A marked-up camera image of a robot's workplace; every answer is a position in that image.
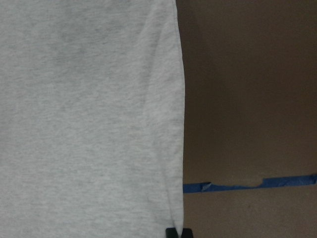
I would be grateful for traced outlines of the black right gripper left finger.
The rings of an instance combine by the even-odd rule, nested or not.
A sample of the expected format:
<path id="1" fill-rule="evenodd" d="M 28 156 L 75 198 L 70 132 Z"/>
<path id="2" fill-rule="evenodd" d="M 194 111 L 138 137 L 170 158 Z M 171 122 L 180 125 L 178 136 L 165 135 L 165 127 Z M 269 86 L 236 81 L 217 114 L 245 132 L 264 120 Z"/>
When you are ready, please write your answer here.
<path id="1" fill-rule="evenodd" d="M 166 238 L 179 238 L 176 228 L 166 228 L 165 230 Z"/>

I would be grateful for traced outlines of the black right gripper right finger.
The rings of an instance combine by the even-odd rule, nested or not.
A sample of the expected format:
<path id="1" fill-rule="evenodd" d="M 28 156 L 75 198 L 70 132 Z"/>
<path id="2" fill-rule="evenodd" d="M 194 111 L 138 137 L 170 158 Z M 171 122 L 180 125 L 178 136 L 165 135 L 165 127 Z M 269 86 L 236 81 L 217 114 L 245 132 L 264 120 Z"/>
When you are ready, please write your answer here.
<path id="1" fill-rule="evenodd" d="M 181 238 L 194 238 L 193 231 L 190 228 L 183 228 Z"/>

